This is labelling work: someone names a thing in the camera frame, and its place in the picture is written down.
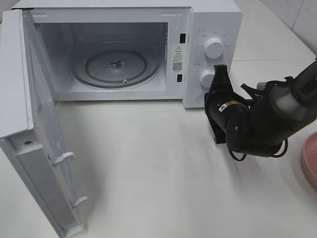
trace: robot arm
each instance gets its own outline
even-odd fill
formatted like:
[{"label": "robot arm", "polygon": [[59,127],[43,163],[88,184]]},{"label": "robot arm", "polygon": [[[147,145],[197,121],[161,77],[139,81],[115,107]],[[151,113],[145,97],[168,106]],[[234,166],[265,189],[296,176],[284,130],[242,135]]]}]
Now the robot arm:
[{"label": "robot arm", "polygon": [[[236,94],[225,65],[215,65],[215,75],[205,95],[205,112],[217,144],[234,152],[262,157],[281,157],[287,138],[317,118],[317,61],[296,78],[259,83],[257,89],[243,84],[251,96]],[[275,155],[285,141],[282,154]]]}]

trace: white knob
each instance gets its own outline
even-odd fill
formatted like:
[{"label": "white knob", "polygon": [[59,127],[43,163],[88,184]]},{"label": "white knob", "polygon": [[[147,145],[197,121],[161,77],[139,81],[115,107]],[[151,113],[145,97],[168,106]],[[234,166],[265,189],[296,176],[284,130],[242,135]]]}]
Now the white knob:
[{"label": "white knob", "polygon": [[200,75],[200,83],[205,88],[210,88],[212,80],[214,77],[214,71],[205,70]]},{"label": "white knob", "polygon": [[208,58],[218,58],[223,53],[223,40],[217,36],[214,36],[205,42],[204,47],[205,54]]}]

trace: grout line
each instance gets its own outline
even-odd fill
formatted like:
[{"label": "grout line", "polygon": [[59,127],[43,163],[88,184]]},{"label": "grout line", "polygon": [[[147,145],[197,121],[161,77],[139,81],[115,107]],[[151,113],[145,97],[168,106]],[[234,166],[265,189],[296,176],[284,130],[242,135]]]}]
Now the grout line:
[{"label": "grout line", "polygon": [[304,0],[302,0],[301,6],[299,7],[298,13],[297,13],[297,15],[296,15],[296,17],[295,17],[295,21],[294,21],[293,26],[292,26],[292,29],[291,29],[292,31],[293,31],[295,22],[296,22],[296,20],[297,20],[297,17],[298,17],[298,15],[299,15],[299,12],[300,12],[301,9],[302,9],[303,3],[304,3]]}]

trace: pink plate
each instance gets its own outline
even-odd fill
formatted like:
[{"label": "pink plate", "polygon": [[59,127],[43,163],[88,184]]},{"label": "pink plate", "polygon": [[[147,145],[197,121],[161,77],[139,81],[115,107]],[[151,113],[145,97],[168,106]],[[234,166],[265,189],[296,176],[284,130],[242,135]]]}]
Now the pink plate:
[{"label": "pink plate", "polygon": [[301,164],[307,180],[317,190],[317,132],[304,142]]}]

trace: qr code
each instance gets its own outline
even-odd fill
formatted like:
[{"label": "qr code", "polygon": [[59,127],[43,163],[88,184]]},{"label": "qr code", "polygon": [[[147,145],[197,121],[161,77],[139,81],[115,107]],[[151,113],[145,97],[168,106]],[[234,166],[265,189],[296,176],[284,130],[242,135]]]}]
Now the qr code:
[{"label": "qr code", "polygon": [[174,62],[173,63],[173,71],[182,71],[183,62]]}]

